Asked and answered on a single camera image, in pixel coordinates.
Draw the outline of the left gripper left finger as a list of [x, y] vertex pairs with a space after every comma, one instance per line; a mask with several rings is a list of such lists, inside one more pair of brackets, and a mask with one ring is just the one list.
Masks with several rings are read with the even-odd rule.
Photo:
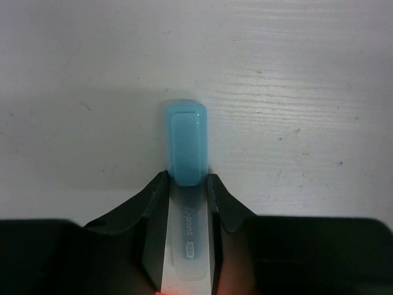
[[2, 294], [155, 294], [161, 288], [169, 176], [80, 226], [1, 221]]

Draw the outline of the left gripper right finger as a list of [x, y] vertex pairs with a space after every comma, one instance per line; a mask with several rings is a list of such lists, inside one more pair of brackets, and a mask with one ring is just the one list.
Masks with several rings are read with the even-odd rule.
[[208, 176], [222, 268], [230, 259], [241, 293], [391, 294], [392, 231], [370, 218], [259, 216]]

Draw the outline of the blue cap clear marker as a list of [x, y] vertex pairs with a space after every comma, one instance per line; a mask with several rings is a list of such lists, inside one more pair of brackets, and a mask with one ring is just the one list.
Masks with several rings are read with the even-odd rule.
[[209, 267], [208, 121], [206, 106], [176, 100], [165, 109], [173, 262], [177, 277], [198, 281]]

